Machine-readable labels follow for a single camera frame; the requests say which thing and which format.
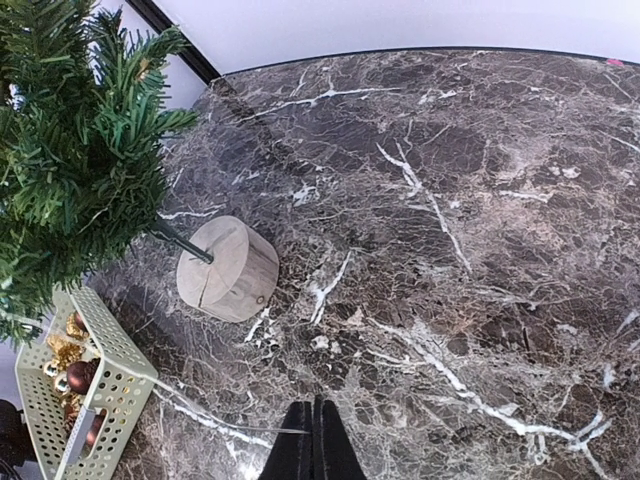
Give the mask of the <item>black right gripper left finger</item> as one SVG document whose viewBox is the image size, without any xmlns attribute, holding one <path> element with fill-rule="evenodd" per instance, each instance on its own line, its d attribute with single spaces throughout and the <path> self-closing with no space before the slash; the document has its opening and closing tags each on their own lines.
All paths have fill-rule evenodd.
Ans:
<svg viewBox="0 0 640 480">
<path fill-rule="evenodd" d="M 279 433 L 259 480 L 310 480 L 312 478 L 312 409 L 310 402 L 293 402 L 281 428 L 296 433 Z"/>
</svg>

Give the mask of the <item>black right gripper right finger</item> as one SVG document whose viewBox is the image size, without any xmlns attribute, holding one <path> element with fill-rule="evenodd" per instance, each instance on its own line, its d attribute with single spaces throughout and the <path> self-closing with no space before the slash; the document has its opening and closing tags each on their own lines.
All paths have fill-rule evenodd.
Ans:
<svg viewBox="0 0 640 480">
<path fill-rule="evenodd" d="M 324 398 L 313 407 L 313 478 L 366 480 L 336 404 Z"/>
</svg>

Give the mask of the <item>brown bauble ornament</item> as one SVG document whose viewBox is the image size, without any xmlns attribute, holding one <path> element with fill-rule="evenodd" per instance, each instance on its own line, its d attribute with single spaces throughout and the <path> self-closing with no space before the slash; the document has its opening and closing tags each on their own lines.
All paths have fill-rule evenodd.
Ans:
<svg viewBox="0 0 640 480">
<path fill-rule="evenodd" d="M 74 323 L 80 330 L 82 330 L 83 332 L 87 332 L 87 327 L 79 312 L 74 313 Z"/>
<path fill-rule="evenodd" d="M 99 438 L 104 420 L 104 415 L 96 415 L 94 417 L 91 427 L 86 435 L 85 444 L 88 448 L 92 448 Z"/>
<path fill-rule="evenodd" d="M 97 370 L 97 364 L 93 361 L 77 361 L 67 368 L 67 383 L 71 391 L 86 395 Z"/>
</svg>

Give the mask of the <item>small green christmas tree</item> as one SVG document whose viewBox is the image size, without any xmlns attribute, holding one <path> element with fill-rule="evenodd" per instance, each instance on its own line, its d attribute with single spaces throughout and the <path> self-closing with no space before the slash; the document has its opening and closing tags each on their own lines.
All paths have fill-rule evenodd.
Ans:
<svg viewBox="0 0 640 480">
<path fill-rule="evenodd" d="M 131 33 L 92 1 L 1 5 L 1 338 L 35 340 L 57 288 L 150 233 L 205 263 L 211 253 L 159 215 L 164 142 L 195 126 L 166 105 L 177 27 Z"/>
</svg>

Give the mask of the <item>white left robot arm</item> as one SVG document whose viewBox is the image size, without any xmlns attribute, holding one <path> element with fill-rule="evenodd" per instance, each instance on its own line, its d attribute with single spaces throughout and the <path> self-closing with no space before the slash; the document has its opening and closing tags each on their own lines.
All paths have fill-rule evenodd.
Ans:
<svg viewBox="0 0 640 480">
<path fill-rule="evenodd" d="M 22 411 L 11 402 L 1 399 L 1 460 L 11 467 L 25 462 L 37 462 L 28 427 Z"/>
</svg>

